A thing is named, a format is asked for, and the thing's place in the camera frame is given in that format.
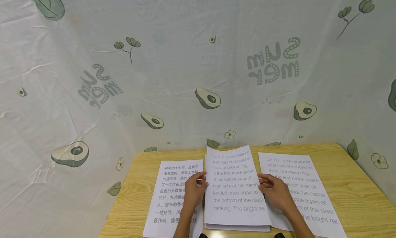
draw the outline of sheet of paper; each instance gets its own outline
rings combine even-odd
[[[206,155],[205,223],[235,226],[271,225],[250,147]]]
[[[161,162],[143,237],[172,238],[184,201],[184,185],[191,175],[204,170],[203,160]],[[195,209],[190,237],[199,237],[203,226],[202,205]]]
[[[309,155],[258,154],[261,172],[280,178],[289,186],[294,202],[314,235],[347,237]],[[293,231],[282,212],[270,201],[267,204],[271,226]]]

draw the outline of left hand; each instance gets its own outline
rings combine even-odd
[[[201,203],[205,189],[209,185],[205,175],[206,171],[195,173],[186,181],[183,208],[194,211]]]

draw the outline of light wood tabletop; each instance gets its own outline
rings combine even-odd
[[[340,145],[300,144],[250,149],[257,172],[261,172],[258,152],[310,155],[349,238],[396,237],[396,207]],[[137,154],[100,237],[142,237],[161,161],[205,160],[205,153],[206,149]],[[273,238],[279,232],[287,238],[294,237],[294,233],[276,228],[271,228],[270,233],[209,229],[203,232],[209,238]]]

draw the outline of wrinkled fabric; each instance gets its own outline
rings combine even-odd
[[[337,142],[396,204],[392,0],[0,3],[4,237],[97,237],[144,150]]]

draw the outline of finger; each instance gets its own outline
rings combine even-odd
[[[204,175],[206,175],[206,171],[195,173],[195,174],[191,175],[191,178],[194,180],[198,180],[200,177],[202,177]]]
[[[265,184],[265,183],[270,183],[271,181],[269,181],[267,178],[259,178],[258,182],[260,182],[260,184]]]
[[[274,185],[273,184],[260,184],[260,186],[263,186],[263,187],[265,187],[265,188],[274,188]]]
[[[200,191],[205,191],[205,189],[209,186],[208,182],[205,182],[204,184],[202,184],[202,186],[200,187]]]
[[[257,176],[259,178],[268,179],[269,181],[276,181],[279,180],[278,178],[270,175],[269,173],[258,173]]]
[[[264,193],[266,196],[271,198],[273,192],[272,192],[272,190],[270,188],[266,188],[263,185],[259,185],[258,188],[260,189],[260,191],[262,193]]]
[[[204,180],[200,180],[200,179],[197,180],[197,184],[205,184],[205,182],[206,181],[204,181]]]

